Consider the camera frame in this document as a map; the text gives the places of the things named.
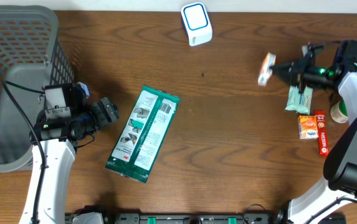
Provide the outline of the light green wipes pack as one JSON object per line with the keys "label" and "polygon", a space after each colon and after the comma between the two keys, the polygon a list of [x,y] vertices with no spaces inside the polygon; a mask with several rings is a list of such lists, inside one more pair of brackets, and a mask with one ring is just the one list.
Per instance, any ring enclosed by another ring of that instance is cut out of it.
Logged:
{"label": "light green wipes pack", "polygon": [[297,86],[290,86],[288,92],[287,111],[296,111],[300,114],[310,114],[313,89],[305,87],[303,93],[299,92]]}

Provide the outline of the green 3M product pouch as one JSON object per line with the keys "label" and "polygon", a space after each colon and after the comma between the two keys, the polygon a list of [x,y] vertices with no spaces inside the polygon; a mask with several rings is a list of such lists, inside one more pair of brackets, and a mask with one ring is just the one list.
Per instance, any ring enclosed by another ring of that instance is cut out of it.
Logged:
{"label": "green 3M product pouch", "polygon": [[145,184],[180,101],[144,86],[105,168]]}

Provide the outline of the green lid white jar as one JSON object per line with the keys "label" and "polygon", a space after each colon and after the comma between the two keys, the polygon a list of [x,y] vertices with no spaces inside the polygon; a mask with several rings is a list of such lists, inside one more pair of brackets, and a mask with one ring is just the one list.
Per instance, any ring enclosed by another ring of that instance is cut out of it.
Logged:
{"label": "green lid white jar", "polygon": [[343,100],[335,103],[330,109],[331,118],[337,123],[347,123],[349,118],[345,106],[345,102]]}

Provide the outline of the orange white small packet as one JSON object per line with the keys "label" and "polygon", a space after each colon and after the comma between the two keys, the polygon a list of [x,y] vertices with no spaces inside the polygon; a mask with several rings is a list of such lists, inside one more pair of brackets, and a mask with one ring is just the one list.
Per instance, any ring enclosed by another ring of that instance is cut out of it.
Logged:
{"label": "orange white small packet", "polygon": [[317,139],[318,128],[316,117],[300,115],[298,117],[298,132],[300,139]]}

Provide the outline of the red Nescafe stick box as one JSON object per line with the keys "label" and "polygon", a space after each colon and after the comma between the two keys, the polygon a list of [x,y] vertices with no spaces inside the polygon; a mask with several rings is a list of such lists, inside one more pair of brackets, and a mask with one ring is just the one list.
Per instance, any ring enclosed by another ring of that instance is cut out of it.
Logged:
{"label": "red Nescafe stick box", "polygon": [[327,157],[329,154],[329,145],[325,123],[325,112],[323,110],[315,110],[315,118],[317,121],[318,129],[319,155],[322,157]]}

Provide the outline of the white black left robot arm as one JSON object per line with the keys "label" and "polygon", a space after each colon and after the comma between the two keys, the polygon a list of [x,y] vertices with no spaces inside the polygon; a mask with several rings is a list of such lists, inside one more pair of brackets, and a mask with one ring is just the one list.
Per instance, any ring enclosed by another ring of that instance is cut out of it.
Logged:
{"label": "white black left robot arm", "polygon": [[31,126],[32,174],[21,223],[64,223],[78,142],[119,119],[106,97],[91,104],[83,83],[48,85],[45,108]]}

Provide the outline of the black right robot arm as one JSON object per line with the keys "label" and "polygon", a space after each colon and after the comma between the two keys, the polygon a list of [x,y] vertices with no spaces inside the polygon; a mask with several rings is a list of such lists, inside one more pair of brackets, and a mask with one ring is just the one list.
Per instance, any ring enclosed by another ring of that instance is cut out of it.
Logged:
{"label": "black right robot arm", "polygon": [[333,63],[317,67],[315,58],[326,43],[308,44],[298,60],[275,64],[268,54],[262,64],[259,83],[272,74],[303,93],[307,87],[336,90],[348,115],[349,127],[327,156],[323,177],[307,192],[288,202],[275,223],[327,223],[330,215],[349,203],[357,204],[357,40],[337,40]]}

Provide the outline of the white cube barcode scanner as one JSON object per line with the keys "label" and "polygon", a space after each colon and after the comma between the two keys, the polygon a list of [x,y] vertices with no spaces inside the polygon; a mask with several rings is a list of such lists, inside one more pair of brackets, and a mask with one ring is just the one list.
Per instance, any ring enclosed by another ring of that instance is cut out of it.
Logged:
{"label": "white cube barcode scanner", "polygon": [[191,47],[211,41],[212,25],[203,3],[193,2],[183,6],[181,21]]}

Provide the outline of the grey plastic shopping basket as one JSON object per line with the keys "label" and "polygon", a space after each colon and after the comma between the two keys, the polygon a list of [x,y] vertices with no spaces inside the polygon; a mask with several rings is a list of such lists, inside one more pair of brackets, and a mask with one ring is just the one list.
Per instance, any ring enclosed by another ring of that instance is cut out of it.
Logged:
{"label": "grey plastic shopping basket", "polygon": [[47,85],[73,82],[75,76],[59,42],[59,20],[44,6],[0,6],[0,172],[29,170],[30,129],[2,86],[32,123],[45,108]]}

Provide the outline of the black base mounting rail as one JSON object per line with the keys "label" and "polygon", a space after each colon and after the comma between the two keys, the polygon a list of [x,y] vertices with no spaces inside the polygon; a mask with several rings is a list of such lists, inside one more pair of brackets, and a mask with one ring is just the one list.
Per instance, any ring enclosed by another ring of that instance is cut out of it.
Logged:
{"label": "black base mounting rail", "polygon": [[[65,216],[64,223],[97,223],[95,221],[86,220],[89,218],[89,213],[86,214],[71,214]],[[247,213],[244,215],[140,215],[137,213],[121,213],[109,215],[103,219],[103,223],[111,224],[183,224],[183,223],[203,223],[203,224],[242,224],[256,223],[266,224],[273,223],[271,215],[267,213]],[[318,223],[326,224],[346,224],[344,215],[330,215]]]}

